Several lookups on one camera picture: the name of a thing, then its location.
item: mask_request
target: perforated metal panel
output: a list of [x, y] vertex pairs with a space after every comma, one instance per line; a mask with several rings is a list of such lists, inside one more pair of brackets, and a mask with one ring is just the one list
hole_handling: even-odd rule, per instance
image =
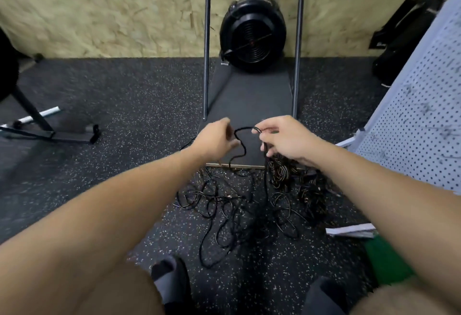
[[460, 144], [461, 0], [448, 0], [349, 149], [460, 192]]

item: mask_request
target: ski erg machine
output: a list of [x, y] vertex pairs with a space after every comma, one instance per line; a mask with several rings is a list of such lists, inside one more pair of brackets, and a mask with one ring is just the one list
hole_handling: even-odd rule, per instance
[[[304, 0], [298, 0], [293, 85], [283, 61], [285, 21], [274, 0], [239, 0], [230, 5], [219, 32], [221, 59], [208, 83], [210, 1], [205, 0], [203, 118], [199, 132], [223, 117], [229, 117], [235, 129], [275, 116], [291, 114], [297, 118]], [[251, 132], [242, 132], [239, 137], [247, 155], [236, 158], [232, 166], [264, 168], [259, 138]], [[222, 159], [222, 165], [240, 154], [242, 147], [233, 149]], [[217, 162], [206, 165], [221, 166]]]

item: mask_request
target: wall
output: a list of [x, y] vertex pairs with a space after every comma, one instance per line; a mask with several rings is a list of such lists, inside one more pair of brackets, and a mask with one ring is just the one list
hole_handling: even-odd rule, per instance
[[[297, 0], [277, 0], [293, 55]], [[375, 55], [371, 34], [403, 0], [305, 0], [303, 56]], [[212, 0], [211, 54], [232, 0]], [[203, 56], [204, 0], [0, 0], [17, 49], [46, 57]]]

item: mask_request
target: black vertical bar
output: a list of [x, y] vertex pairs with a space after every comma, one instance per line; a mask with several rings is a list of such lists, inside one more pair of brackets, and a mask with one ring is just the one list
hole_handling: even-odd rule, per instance
[[299, 62], [301, 59], [301, 40], [303, 36], [303, 11], [304, 0], [298, 0], [298, 19], [296, 26], [296, 48], [295, 48], [295, 79], [293, 82], [293, 104], [291, 116], [297, 118], [298, 114], [298, 91], [299, 91]]
[[42, 128], [44, 131], [53, 132], [54, 129], [49, 125], [43, 116], [38, 112], [34, 105], [26, 98], [26, 96], [19, 90], [18, 86], [14, 87], [11, 95], [16, 99], [16, 101], [25, 109], [25, 111], [33, 118], [34, 121]]
[[210, 60], [210, 4], [211, 0], [205, 0], [205, 63], [203, 68], [203, 120], [208, 116], [208, 63]]

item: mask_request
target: person's left arm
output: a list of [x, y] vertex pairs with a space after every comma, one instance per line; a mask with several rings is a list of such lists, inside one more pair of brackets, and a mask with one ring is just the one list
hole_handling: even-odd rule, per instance
[[176, 191], [239, 141], [229, 119], [206, 126], [182, 151], [121, 173], [0, 246], [2, 314], [71, 313], [161, 218]]

